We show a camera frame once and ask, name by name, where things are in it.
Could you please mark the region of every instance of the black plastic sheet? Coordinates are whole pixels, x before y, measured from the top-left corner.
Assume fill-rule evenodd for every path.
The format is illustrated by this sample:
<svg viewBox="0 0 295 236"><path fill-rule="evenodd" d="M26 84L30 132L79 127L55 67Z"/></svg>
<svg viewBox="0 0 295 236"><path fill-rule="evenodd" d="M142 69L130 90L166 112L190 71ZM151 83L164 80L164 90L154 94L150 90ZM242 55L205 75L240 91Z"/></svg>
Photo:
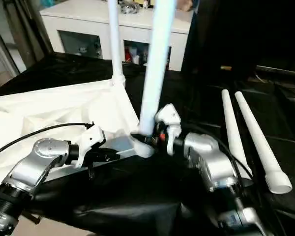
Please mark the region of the black plastic sheet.
<svg viewBox="0 0 295 236"><path fill-rule="evenodd" d="M126 91L140 115L145 67L123 65ZM110 79L110 61L54 54L0 88L0 95ZM221 91L229 89L239 131L253 175L274 207L288 235L295 229L295 89L277 85L215 81L167 71L160 107L173 103L183 121L192 121L227 143ZM281 168L290 177L292 192L273 195L236 103L243 91ZM89 180L81 172L45 183L27 209L57 221L106 236L218 235L206 217L209 205L201 180L182 158L157 154L130 157L95 169Z"/></svg>

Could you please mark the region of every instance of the white plastic pipe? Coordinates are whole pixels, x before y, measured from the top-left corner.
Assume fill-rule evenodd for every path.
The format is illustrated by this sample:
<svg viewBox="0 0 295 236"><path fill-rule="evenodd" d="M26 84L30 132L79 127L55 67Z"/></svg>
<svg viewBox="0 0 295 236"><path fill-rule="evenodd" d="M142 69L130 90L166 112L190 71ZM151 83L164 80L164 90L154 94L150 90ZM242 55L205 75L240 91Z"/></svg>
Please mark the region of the white plastic pipe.
<svg viewBox="0 0 295 236"><path fill-rule="evenodd" d="M236 118L235 118L230 94L228 93L227 89L224 89L222 91L222 100L223 100L224 116L225 116L227 138L228 138L228 145L230 148L230 152L247 168L249 173L252 174L251 169L249 168L247 164L244 148L241 143L238 126L236 123ZM243 178L251 180L247 172L239 164L237 164L237 166L241 176Z"/></svg>
<svg viewBox="0 0 295 236"><path fill-rule="evenodd" d="M147 71L140 115L140 132L150 135L158 110L169 51L171 27L176 0L157 0L153 17L153 32L148 51Z"/></svg>
<svg viewBox="0 0 295 236"><path fill-rule="evenodd" d="M120 35L118 23L118 4L116 0L108 0L110 42L113 61L113 84L122 83L125 86L125 77L122 72L122 60L120 55Z"/></svg>
<svg viewBox="0 0 295 236"><path fill-rule="evenodd" d="M261 163L264 167L265 180L269 190L275 194L290 192L292 190L292 184L288 176L281 170L281 167L277 162L271 147L269 146L254 115L252 114L244 96L241 92L236 92L235 97L247 124L249 133L256 146Z"/></svg>

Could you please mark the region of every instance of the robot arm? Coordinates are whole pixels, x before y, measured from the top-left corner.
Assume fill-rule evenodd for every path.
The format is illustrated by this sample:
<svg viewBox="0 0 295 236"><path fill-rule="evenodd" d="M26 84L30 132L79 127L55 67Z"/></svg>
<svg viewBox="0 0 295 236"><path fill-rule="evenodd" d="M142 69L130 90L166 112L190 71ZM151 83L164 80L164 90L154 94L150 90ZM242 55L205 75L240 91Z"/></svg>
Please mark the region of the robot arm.
<svg viewBox="0 0 295 236"><path fill-rule="evenodd" d="M98 126L88 129L76 144L52 138L38 140L31 153L14 166L0 185L0 236L12 234L23 209L53 167L75 161L80 168L86 152L104 141Z"/></svg>
<svg viewBox="0 0 295 236"><path fill-rule="evenodd" d="M212 200L218 227L232 234L254 226L263 236L273 235L265 229L255 209L245 204L233 165L213 137L183 133L172 104L160 110L155 120L154 136L139 138L140 142L165 146L168 155L182 155L190 168L198 170Z"/></svg>

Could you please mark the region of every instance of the white cabinet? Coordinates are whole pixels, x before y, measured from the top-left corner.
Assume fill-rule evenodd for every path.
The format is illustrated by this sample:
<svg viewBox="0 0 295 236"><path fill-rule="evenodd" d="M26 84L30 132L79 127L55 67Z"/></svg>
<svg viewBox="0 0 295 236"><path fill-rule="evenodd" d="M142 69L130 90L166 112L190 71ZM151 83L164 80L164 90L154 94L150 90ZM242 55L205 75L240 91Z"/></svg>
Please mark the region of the white cabinet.
<svg viewBox="0 0 295 236"><path fill-rule="evenodd" d="M111 59L108 5L101 0L68 0L40 12L55 52ZM145 63L152 32L153 9L119 14L120 50L125 61L129 47ZM170 38L169 69L180 71L192 12L177 11Z"/></svg>

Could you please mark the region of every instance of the glass cabinet door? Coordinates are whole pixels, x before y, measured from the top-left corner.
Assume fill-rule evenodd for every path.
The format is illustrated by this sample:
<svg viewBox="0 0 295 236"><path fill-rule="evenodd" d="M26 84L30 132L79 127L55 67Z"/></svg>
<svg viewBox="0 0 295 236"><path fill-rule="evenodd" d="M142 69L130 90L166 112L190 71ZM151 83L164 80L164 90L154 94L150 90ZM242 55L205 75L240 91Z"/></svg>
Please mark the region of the glass cabinet door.
<svg viewBox="0 0 295 236"><path fill-rule="evenodd" d="M90 58L103 59L98 35L58 30L64 52Z"/></svg>
<svg viewBox="0 0 295 236"><path fill-rule="evenodd" d="M124 57L125 62L134 63L137 65L147 65L148 62L148 43L141 43L135 41L124 40ZM171 57L172 48L169 47L167 66L169 67L169 61Z"/></svg>

